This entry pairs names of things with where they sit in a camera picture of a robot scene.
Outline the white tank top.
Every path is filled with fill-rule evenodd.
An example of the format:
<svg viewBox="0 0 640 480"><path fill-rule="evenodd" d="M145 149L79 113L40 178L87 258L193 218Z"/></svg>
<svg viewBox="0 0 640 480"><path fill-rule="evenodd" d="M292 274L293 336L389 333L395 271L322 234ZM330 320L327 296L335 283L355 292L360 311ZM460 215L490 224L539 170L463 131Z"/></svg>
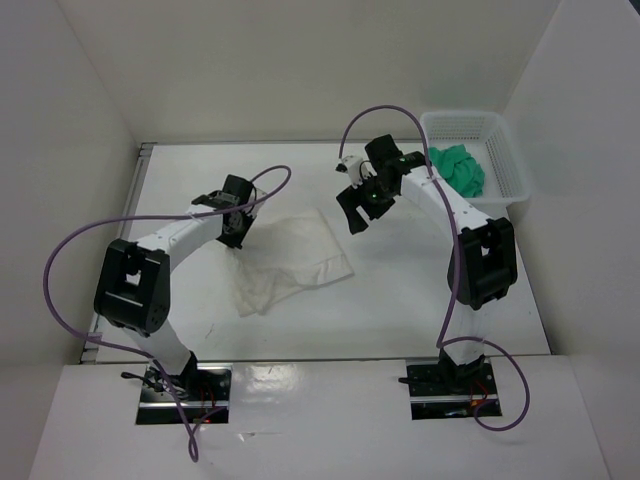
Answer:
<svg viewBox="0 0 640 480"><path fill-rule="evenodd" d="M265 314L302 291L354 275L325 216L310 209L252 228L243 248L229 252L232 298L239 316Z"/></svg>

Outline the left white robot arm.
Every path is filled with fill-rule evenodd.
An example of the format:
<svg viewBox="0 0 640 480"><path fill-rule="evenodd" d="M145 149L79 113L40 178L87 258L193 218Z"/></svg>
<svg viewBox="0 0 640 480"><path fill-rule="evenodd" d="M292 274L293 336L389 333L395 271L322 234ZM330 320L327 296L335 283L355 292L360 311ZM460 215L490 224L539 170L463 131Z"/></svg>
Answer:
<svg viewBox="0 0 640 480"><path fill-rule="evenodd" d="M168 320L171 273L211 241L240 249L264 195L251 181L229 175L220 190L192 200L184 219L136 241L116 239L106 250L94 309L160 363L163 387L176 399L211 386L214 378L198 369Z"/></svg>

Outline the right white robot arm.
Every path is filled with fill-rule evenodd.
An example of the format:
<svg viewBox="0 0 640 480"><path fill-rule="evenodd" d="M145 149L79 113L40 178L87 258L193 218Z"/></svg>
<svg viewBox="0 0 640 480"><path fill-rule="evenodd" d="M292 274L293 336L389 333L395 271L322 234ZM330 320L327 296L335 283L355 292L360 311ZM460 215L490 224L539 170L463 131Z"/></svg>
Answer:
<svg viewBox="0 0 640 480"><path fill-rule="evenodd" d="M452 298L436 340L436 379L444 390L463 393L479 379L484 363L488 321L480 310L504 298L518 276L513 226L476 209L449 185L432 151L404 153L391 135L383 135L365 152L365 157L344 156L336 166L350 181L336 197L350 233L365 231L403 198L452 240L447 270Z"/></svg>

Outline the green tank top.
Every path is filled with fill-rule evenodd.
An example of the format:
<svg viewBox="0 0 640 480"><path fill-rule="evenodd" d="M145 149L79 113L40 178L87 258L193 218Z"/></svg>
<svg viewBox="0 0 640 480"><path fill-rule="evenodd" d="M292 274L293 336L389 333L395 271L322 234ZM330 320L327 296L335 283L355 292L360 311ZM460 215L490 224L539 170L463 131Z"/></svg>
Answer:
<svg viewBox="0 0 640 480"><path fill-rule="evenodd" d="M462 144L445 149L429 148L432 164L440 176L464 198L478 198L484 193L485 172Z"/></svg>

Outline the white plastic basket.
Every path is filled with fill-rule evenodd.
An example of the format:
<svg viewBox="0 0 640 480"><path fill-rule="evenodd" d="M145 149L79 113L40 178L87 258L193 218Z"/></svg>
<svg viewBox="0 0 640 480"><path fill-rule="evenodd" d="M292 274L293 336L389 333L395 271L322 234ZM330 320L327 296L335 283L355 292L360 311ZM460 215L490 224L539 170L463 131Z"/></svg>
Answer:
<svg viewBox="0 0 640 480"><path fill-rule="evenodd" d="M472 198L472 205L495 213L530 198L530 182L520 151L501 115L474 110L435 111L422 114L420 122L432 147L463 145L482 167L483 194Z"/></svg>

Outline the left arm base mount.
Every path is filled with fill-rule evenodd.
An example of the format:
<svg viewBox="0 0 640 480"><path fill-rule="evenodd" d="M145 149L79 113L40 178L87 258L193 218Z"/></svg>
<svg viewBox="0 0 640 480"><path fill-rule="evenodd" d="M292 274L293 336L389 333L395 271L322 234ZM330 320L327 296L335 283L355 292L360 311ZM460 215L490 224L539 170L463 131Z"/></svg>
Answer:
<svg viewBox="0 0 640 480"><path fill-rule="evenodd" d="M188 391L174 382L177 396L191 425L198 423L227 424L229 422L229 400L232 370L229 366L207 367L199 370L203 378L194 390ZM143 375L122 372L128 381L141 383L136 415L137 425L180 424L182 419L170 389L160 372L149 366Z"/></svg>

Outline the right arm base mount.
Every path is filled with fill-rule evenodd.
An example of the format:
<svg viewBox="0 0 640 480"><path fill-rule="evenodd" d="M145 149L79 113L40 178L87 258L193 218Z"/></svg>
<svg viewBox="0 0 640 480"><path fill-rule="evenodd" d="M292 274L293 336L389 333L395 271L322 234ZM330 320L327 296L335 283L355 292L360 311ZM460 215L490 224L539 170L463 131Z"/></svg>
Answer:
<svg viewBox="0 0 640 480"><path fill-rule="evenodd" d="M473 419L476 409L479 417L502 415L493 368L484 356L460 368L444 354L409 359L398 382L408 388L414 421Z"/></svg>

